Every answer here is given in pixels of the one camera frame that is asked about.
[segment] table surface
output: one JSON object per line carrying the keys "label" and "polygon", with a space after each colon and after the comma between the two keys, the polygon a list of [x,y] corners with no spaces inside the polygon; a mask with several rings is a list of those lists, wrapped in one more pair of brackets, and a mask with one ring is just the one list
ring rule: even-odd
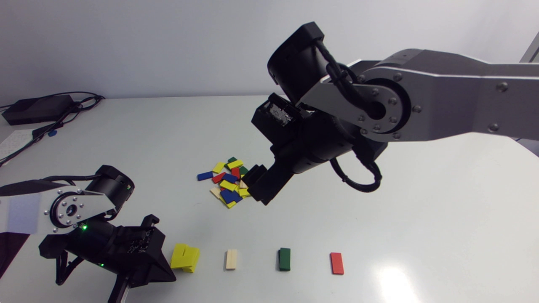
{"label": "table surface", "polygon": [[[465,134],[391,143],[378,159],[384,179],[364,194],[328,163],[294,176],[264,206],[227,209],[196,181],[231,156],[273,163],[250,124],[264,96],[105,100],[54,137],[0,168],[0,184],[49,175],[89,175],[110,164],[135,182],[115,225],[161,219],[164,255],[200,248],[195,273],[133,288],[127,302],[538,302],[539,158],[507,137]],[[14,129],[5,121],[0,139]],[[347,154],[341,166],[371,176]],[[32,235],[0,280],[0,301],[105,302],[115,275],[88,262],[62,286]],[[277,250],[292,249],[290,272]],[[238,267],[224,270],[227,249]],[[343,276],[329,254],[342,253]]]}

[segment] yellow wooden block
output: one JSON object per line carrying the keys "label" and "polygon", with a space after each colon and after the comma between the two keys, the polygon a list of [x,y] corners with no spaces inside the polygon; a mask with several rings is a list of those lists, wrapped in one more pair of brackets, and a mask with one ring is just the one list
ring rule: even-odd
{"label": "yellow wooden block", "polygon": [[217,165],[215,165],[215,167],[212,169],[212,171],[216,174],[219,174],[221,173],[221,170],[223,170],[223,168],[225,167],[225,162],[219,162],[217,163]]}
{"label": "yellow wooden block", "polygon": [[236,269],[236,259],[238,257],[238,250],[236,249],[229,249],[226,251],[226,265],[225,268],[227,270],[235,270]]}
{"label": "yellow wooden block", "polygon": [[251,194],[247,191],[246,188],[242,188],[239,190],[239,196],[242,198],[249,197]]}
{"label": "yellow wooden block", "polygon": [[242,160],[236,160],[234,162],[230,162],[229,164],[226,165],[228,168],[230,169],[233,169],[233,168],[236,168],[236,167],[240,167],[240,166],[243,166],[243,161]]}
{"label": "yellow wooden block", "polygon": [[219,187],[214,187],[210,189],[210,192],[215,196],[215,198],[225,203],[225,199],[223,199],[223,197],[221,196],[221,189]]}
{"label": "yellow wooden block", "polygon": [[226,205],[226,207],[228,207],[229,209],[231,209],[232,207],[234,207],[234,205],[236,204],[235,201],[232,201],[232,202],[230,202],[229,204],[226,204],[224,201],[223,201],[223,203],[224,203],[224,204]]}
{"label": "yellow wooden block", "polygon": [[195,272],[195,269],[197,268],[197,264],[198,264],[198,257],[200,256],[200,250],[199,249],[196,249],[196,253],[195,253],[195,256],[193,257],[193,263],[191,266],[186,266],[186,267],[182,267],[182,270],[184,272],[190,272],[190,273],[194,273]]}
{"label": "yellow wooden block", "polygon": [[222,180],[219,185],[223,188],[228,189],[229,191],[234,191],[234,189],[236,189],[236,184],[230,183],[227,180]]}

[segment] blue wooden block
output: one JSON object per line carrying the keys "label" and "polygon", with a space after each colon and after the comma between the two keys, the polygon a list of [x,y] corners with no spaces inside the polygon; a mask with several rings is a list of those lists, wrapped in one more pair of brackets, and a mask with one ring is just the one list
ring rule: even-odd
{"label": "blue wooden block", "polygon": [[197,179],[199,181],[206,180],[206,179],[211,179],[211,178],[213,178],[213,173],[211,171],[208,171],[207,173],[202,173],[202,174],[197,175]]}
{"label": "blue wooden block", "polygon": [[228,189],[225,189],[225,190],[222,190],[221,191],[221,197],[223,197],[223,199],[225,199],[225,203],[226,204],[229,204],[229,203],[232,203],[235,199],[235,195],[233,194],[235,191],[229,191]]}
{"label": "blue wooden block", "polygon": [[225,174],[223,176],[223,180],[227,180],[229,181],[230,183],[234,183],[238,180],[238,177],[234,176],[234,175],[231,175],[231,174]]}

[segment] black cable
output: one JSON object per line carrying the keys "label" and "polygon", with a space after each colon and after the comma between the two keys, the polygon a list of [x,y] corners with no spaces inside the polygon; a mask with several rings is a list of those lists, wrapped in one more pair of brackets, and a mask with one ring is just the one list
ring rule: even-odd
{"label": "black cable", "polygon": [[101,174],[89,175],[89,176],[49,176],[43,178],[43,181],[89,181],[101,177]]}
{"label": "black cable", "polygon": [[342,182],[345,182],[349,186],[351,186],[354,189],[357,189],[362,192],[372,192],[377,190],[380,187],[380,182],[382,180],[382,174],[380,173],[380,169],[378,168],[378,165],[376,165],[375,162],[371,162],[365,167],[374,175],[374,183],[372,184],[359,184],[354,181],[352,181],[341,169],[341,166],[337,162],[337,158],[333,158],[329,160],[329,163],[331,164],[331,167],[333,167],[333,170],[337,173],[337,175],[341,178]]}
{"label": "black cable", "polygon": [[[39,140],[41,140],[43,138],[43,136],[45,134],[47,134],[48,132],[58,128],[59,125],[63,125],[63,120],[70,114],[72,113],[76,113],[75,116],[68,120],[67,123],[73,121],[79,114],[80,112],[82,111],[88,111],[90,109],[92,109],[93,107],[95,107],[101,100],[105,99],[105,97],[103,97],[102,95],[98,95],[98,94],[95,94],[95,93],[92,93],[92,92],[85,92],[85,91],[73,91],[73,92],[63,92],[63,93],[57,93],[57,94],[51,94],[51,95],[46,95],[46,96],[43,96],[43,97],[38,97],[37,99],[42,99],[42,98],[49,98],[49,97],[53,97],[53,96],[57,96],[57,95],[66,95],[66,94],[90,94],[92,95],[91,97],[87,97],[85,99],[83,99],[82,101],[80,102],[76,102],[74,104],[74,106],[72,108],[70,108],[60,119],[58,119],[55,123],[51,124],[50,127],[46,128],[42,133],[40,133],[39,135],[35,135],[34,138],[28,142],[25,146],[23,146],[21,149],[13,152],[12,154],[10,154],[9,156],[7,157],[4,157],[2,159],[0,159],[0,167],[4,164],[6,164],[6,162],[10,161],[11,159],[13,159],[14,157],[16,157],[17,155],[19,155],[21,152],[23,152],[24,150],[26,150],[27,148],[29,148],[30,146],[32,146],[33,144],[39,142]],[[86,107],[83,107],[83,103],[84,102],[88,102],[90,100],[94,99],[95,102],[89,106],[86,106]]]}

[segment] screw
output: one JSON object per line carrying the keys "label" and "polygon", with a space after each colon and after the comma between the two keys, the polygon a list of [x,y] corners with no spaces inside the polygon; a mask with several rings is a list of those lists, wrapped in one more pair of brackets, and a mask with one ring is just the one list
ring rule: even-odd
{"label": "screw", "polygon": [[491,123],[491,124],[488,126],[488,131],[491,132],[491,133],[497,132],[498,129],[500,129],[500,127],[498,126],[498,123]]}
{"label": "screw", "polygon": [[500,93],[503,93],[508,89],[509,89],[509,85],[507,84],[507,82],[500,82],[496,84],[496,90],[499,91]]}
{"label": "screw", "polygon": [[402,75],[401,73],[396,73],[396,74],[393,75],[393,80],[394,80],[395,82],[399,82],[399,81],[401,81],[402,79],[403,79],[403,75]]}

